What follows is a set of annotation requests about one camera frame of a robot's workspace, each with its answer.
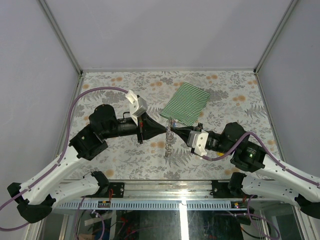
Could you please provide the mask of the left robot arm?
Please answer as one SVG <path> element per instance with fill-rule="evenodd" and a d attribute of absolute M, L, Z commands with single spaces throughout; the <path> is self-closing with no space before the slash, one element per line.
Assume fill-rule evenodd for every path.
<path fill-rule="evenodd" d="M 17 203 L 20 216 L 33 224 L 47 217 L 54 208 L 79 197 L 105 197 L 110 182 L 101 171 L 62 185 L 69 174 L 93 160 L 108 148 L 107 139 L 136 135 L 139 143 L 166 132 L 166 128 L 146 112 L 136 121 L 118 119 L 114 108 L 102 104 L 89 116 L 89 124 L 74 136 L 59 157 L 24 183 L 11 183 L 7 190 Z"/>

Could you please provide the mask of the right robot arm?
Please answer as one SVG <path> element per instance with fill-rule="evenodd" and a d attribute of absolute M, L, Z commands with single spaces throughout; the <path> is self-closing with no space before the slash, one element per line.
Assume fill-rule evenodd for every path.
<path fill-rule="evenodd" d="M 230 163 L 240 172 L 231 175 L 220 197 L 261 196 L 291 204 L 319 219 L 320 179 L 275 158 L 256 134 L 237 122 L 228 123 L 222 133 L 205 131 L 201 124 L 171 130 L 193 154 L 207 161 L 214 161 L 208 151 L 222 153 L 216 161 L 231 156 Z"/>

